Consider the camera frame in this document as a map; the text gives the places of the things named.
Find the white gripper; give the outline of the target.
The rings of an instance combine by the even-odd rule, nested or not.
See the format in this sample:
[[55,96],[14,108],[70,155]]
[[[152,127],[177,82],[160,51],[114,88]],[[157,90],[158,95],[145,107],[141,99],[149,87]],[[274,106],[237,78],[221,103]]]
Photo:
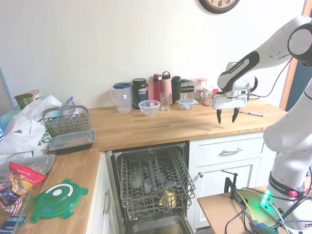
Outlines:
[[239,114],[239,108],[245,107],[247,104],[247,96],[246,95],[239,95],[234,98],[228,98],[224,94],[216,94],[212,98],[212,108],[217,109],[216,115],[218,123],[221,123],[221,113],[222,109],[231,109],[234,108],[234,114],[232,116],[232,123],[235,122],[238,114]]

